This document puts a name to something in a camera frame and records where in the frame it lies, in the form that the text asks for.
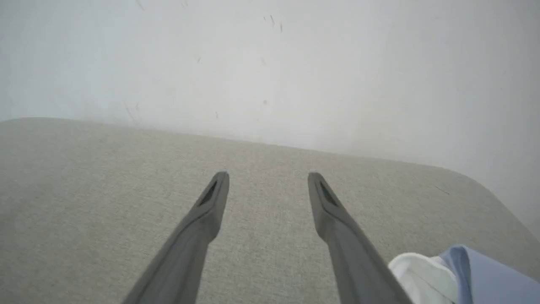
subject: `gray fabric surface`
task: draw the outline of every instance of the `gray fabric surface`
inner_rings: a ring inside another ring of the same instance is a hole
[[[231,187],[199,303],[338,303],[307,174],[389,261],[463,243],[533,278],[540,244],[441,168],[48,118],[0,123],[0,299],[119,303],[216,171]]]

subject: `wall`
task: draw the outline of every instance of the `wall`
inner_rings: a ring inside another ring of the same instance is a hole
[[[433,164],[540,236],[538,29],[534,0],[4,0],[0,120]]]

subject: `scuffed white wall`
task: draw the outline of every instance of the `scuffed white wall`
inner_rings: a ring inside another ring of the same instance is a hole
[[[0,120],[432,164],[540,235],[540,3],[4,0]]]

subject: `scuff mark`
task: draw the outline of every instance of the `scuff mark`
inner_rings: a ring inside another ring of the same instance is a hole
[[[439,189],[440,191],[443,191],[444,193],[446,193],[446,194],[450,195],[450,193],[448,193],[448,192],[444,191],[443,189],[441,189],[441,188],[439,188],[439,187],[437,187],[437,186],[435,186],[435,188],[437,188],[437,189]]]
[[[126,109],[127,114],[131,117],[131,119],[133,120],[133,122],[134,122],[135,124],[137,124],[137,121],[135,120],[135,118],[133,117],[133,115],[131,115],[131,111],[130,111],[130,109],[127,107],[126,102],[125,102],[125,101],[122,101],[122,102],[123,102],[123,104],[124,104],[124,108]]]
[[[137,5],[140,7],[140,9],[142,9],[143,11],[146,11],[143,7],[143,5],[140,3],[140,0],[136,0],[137,1]]]

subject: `light blue fabric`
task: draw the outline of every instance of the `light blue fabric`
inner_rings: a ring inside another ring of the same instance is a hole
[[[440,257],[457,277],[457,304],[540,303],[540,283],[467,246],[453,246]]]

